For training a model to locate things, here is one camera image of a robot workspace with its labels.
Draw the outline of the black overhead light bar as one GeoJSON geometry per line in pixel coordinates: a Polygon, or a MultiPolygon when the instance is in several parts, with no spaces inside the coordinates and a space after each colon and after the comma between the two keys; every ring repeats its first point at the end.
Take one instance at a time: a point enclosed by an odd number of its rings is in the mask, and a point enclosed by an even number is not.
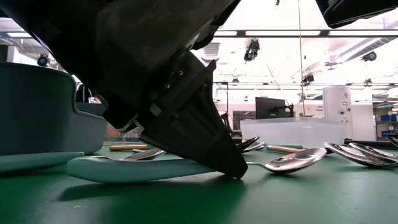
{"type": "Polygon", "coordinates": [[[219,30],[214,38],[381,38],[398,37],[398,29],[219,30]]]}

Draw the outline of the black computer monitor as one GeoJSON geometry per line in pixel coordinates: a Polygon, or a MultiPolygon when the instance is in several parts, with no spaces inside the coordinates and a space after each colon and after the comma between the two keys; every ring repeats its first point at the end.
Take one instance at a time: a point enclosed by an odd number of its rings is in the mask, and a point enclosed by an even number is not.
{"type": "Polygon", "coordinates": [[[285,100],[256,97],[256,119],[293,118],[294,106],[287,105],[285,100]]]}

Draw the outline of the white pillar with signs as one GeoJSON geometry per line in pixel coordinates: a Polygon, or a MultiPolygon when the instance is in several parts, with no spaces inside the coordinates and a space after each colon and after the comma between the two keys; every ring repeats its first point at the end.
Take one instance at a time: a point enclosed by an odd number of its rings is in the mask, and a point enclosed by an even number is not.
{"type": "Polygon", "coordinates": [[[353,114],[349,86],[328,86],[323,89],[324,118],[343,123],[345,138],[353,138],[353,114]]]}

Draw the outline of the grey-blue plastic bin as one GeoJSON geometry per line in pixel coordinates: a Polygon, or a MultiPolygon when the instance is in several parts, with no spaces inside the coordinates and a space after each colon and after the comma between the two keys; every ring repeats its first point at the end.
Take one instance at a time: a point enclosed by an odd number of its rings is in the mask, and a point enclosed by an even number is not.
{"type": "Polygon", "coordinates": [[[65,72],[0,62],[0,155],[99,151],[108,124],[75,98],[65,72]]]}

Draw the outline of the translucent white plastic bin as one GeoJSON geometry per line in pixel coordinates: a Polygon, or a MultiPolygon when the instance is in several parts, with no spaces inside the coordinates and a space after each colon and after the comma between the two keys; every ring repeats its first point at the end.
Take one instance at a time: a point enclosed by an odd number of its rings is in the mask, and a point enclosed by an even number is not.
{"type": "Polygon", "coordinates": [[[323,147],[330,142],[343,144],[345,123],[323,118],[272,118],[240,122],[242,137],[258,137],[270,145],[323,147]]]}

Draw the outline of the shelf with blue bins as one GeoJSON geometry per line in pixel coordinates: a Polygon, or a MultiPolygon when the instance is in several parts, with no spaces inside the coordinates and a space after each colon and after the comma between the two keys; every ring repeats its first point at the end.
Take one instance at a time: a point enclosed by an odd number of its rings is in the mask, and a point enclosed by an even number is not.
{"type": "Polygon", "coordinates": [[[388,135],[398,133],[398,103],[374,103],[373,115],[378,141],[386,141],[388,135]]]}

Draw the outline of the green table mat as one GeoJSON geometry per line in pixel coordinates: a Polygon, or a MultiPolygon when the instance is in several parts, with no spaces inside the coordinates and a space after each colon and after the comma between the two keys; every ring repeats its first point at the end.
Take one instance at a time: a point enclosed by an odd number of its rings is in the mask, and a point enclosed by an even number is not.
{"type": "Polygon", "coordinates": [[[247,153],[241,179],[218,172],[138,184],[97,184],[64,167],[0,175],[0,224],[398,224],[398,168],[336,155],[290,175],[247,153]]]}

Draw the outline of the silver ceiling duct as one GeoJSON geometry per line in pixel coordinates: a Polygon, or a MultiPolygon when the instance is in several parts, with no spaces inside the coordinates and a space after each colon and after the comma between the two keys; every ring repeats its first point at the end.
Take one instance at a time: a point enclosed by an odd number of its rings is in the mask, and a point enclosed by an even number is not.
{"type": "Polygon", "coordinates": [[[220,51],[220,43],[219,42],[211,42],[207,46],[203,48],[203,53],[201,55],[201,59],[209,63],[212,60],[219,60],[219,51],[220,51]]]}

